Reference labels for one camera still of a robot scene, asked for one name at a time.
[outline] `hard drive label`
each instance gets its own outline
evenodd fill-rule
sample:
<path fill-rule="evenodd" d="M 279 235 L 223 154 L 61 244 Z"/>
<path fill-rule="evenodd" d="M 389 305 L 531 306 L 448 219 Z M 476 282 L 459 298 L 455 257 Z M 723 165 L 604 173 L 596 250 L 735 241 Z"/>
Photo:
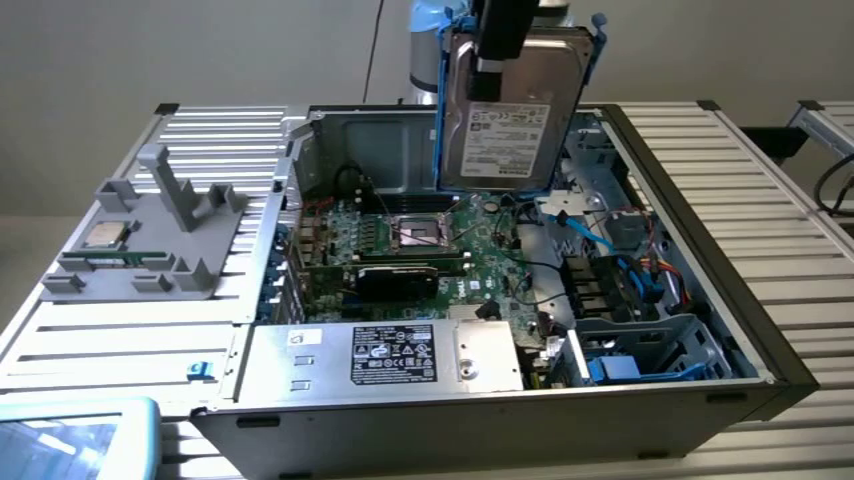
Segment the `hard drive label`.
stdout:
<path fill-rule="evenodd" d="M 471 103 L 463 177 L 531 176 L 550 108 L 528 103 Z"/>
<path fill-rule="evenodd" d="M 432 325 L 355 327 L 349 379 L 356 385 L 435 382 Z"/>

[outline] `cpu processor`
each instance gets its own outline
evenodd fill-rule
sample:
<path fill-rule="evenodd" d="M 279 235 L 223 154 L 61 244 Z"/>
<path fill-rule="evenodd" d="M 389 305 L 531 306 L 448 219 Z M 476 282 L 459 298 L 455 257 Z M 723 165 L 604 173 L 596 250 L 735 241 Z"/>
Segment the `cpu processor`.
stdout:
<path fill-rule="evenodd" d="M 127 222 L 98 222 L 89 230 L 82 248 L 97 250 L 117 249 L 128 237 Z"/>

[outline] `white metal shelf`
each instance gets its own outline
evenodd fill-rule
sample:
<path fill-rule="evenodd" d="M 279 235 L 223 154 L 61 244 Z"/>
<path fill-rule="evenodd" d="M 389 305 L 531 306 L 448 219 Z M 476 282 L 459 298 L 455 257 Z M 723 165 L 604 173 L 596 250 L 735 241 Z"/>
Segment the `white metal shelf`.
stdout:
<path fill-rule="evenodd" d="M 215 296 L 195 302 L 60 305 L 37 300 L 37 286 L 0 338 L 0 346 L 8 346 L 0 348 L 0 402 L 147 395 L 169 417 L 216 397 L 240 315 L 245 257 L 284 153 L 284 111 L 181 108 L 155 115 L 113 176 L 128 178 L 141 193 L 157 192 L 133 162 L 140 145 L 156 141 L 169 147 L 176 177 L 189 179 L 196 191 L 228 182 L 251 197 Z M 213 381 L 187 381 L 187 367 L 197 361 L 213 364 Z"/>

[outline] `metal rack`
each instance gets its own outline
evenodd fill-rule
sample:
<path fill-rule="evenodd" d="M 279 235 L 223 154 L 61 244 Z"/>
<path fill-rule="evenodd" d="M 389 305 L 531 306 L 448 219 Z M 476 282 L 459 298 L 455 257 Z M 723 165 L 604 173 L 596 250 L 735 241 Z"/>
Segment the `metal rack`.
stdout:
<path fill-rule="evenodd" d="M 735 425 L 680 460 L 477 472 L 465 473 L 464 477 L 632 479 L 702 476 L 706 480 L 752 480 L 764 478 L 766 472 L 775 472 L 779 480 L 851 478 L 851 240 L 832 220 L 815 212 L 808 197 L 720 111 L 703 110 L 694 103 L 626 103 L 620 106 L 819 380 L 822 390 L 771 422 Z M 89 387 L 86 393 L 143 393 L 165 402 L 159 470 L 163 479 L 241 478 L 192 425 L 180 421 L 181 408 L 212 398 L 219 388 L 216 382 L 200 385 L 185 382 L 183 369 L 189 362 L 207 358 L 215 365 L 224 365 L 221 360 L 231 348 L 231 335 L 225 332 L 233 328 L 231 322 L 237 315 L 233 309 L 243 291 L 240 282 L 249 269 L 260 209 L 273 177 L 273 165 L 283 153 L 279 124 L 287 118 L 304 118 L 300 114 L 304 116 L 304 109 L 284 107 L 181 108 L 175 115 L 152 121 L 132 149 L 135 152 L 148 138 L 157 138 L 172 149 L 171 163 L 179 177 L 191 178 L 197 187 L 213 180 L 235 182 L 237 191 L 257 197 L 241 222 L 225 267 L 229 276 L 220 283 L 213 301 L 176 302 L 168 307 L 57 306 L 33 300 L 40 291 L 36 288 L 0 338 L 0 354 L 4 355 L 0 390 L 12 391 L 6 397 L 69 398 L 82 391 L 82 387 Z M 117 175 L 128 172 L 128 163 L 125 159 Z M 151 182 L 144 172 L 131 171 L 129 176 L 137 188 L 148 188 L 145 185 Z M 68 325 L 70 329 L 54 330 Z M 50 353 L 44 353 L 45 345 Z M 115 356 L 102 357 L 105 349 L 115 351 Z M 40 355 L 48 354 L 74 357 L 61 361 L 38 360 Z M 123 370 L 127 375 L 115 373 L 115 369 L 112 376 L 102 373 L 108 366 L 105 358 L 127 364 Z M 143 365 L 161 365 L 161 368 L 143 368 Z M 36 378 L 44 374 L 52 376 L 52 380 L 46 380 L 46 376 L 41 380 Z M 61 379 L 65 384 L 54 382 Z M 451 473 L 405 478 L 425 480 L 461 476 Z"/>
<path fill-rule="evenodd" d="M 802 101 L 788 126 L 803 129 L 840 157 L 854 153 L 854 102 Z"/>
<path fill-rule="evenodd" d="M 232 324 L 244 310 L 240 296 L 260 213 L 284 152 L 284 120 L 285 110 L 275 107 L 181 108 L 155 115 L 113 176 L 129 178 L 140 193 L 157 192 L 151 174 L 133 162 L 140 146 L 156 141 L 169 147 L 175 176 L 191 179 L 196 191 L 231 182 L 251 197 L 215 296 L 205 301 L 60 305 L 38 301 L 37 285 L 0 337 L 0 401 L 147 395 L 168 418 L 185 416 L 187 408 L 216 397 L 224 388 Z M 287 215 L 279 222 L 295 221 L 295 213 Z M 212 381 L 187 381 L 185 369 L 199 361 L 213 364 Z"/>

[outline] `barcode sticker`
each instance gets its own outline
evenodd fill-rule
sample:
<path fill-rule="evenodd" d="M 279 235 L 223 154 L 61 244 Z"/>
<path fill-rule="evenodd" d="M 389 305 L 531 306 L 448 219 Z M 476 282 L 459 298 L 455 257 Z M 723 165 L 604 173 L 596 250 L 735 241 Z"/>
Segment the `barcode sticker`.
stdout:
<path fill-rule="evenodd" d="M 531 176 L 550 108 L 527 103 L 471 103 L 463 177 Z"/>

